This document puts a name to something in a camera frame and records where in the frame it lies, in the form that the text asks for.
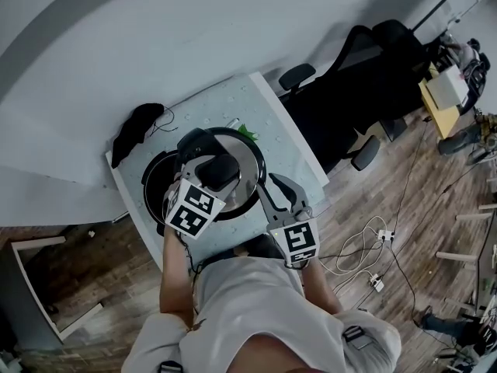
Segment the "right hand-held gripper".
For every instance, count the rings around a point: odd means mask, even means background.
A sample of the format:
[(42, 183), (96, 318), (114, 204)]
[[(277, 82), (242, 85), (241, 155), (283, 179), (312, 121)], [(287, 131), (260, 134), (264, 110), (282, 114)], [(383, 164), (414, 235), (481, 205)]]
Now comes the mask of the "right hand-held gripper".
[(257, 183), (256, 191), (269, 223), (266, 231), (283, 255), (285, 267), (301, 270), (320, 249), (316, 218), (308, 207), (304, 189), (298, 183), (276, 173), (270, 173), (269, 178), (290, 202), (290, 211), (277, 207), (266, 187)]

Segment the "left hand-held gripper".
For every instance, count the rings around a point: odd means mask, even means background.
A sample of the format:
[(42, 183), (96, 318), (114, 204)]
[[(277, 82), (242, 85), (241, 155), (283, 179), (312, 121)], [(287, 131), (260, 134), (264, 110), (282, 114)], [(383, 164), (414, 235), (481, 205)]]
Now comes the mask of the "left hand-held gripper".
[(199, 181), (196, 171), (214, 160), (214, 156), (200, 156), (189, 160), (181, 174), (175, 174), (162, 201), (165, 225), (182, 235), (198, 239), (221, 213), (226, 204), (244, 204), (244, 183), (238, 180), (224, 202), (218, 196), (192, 181)]

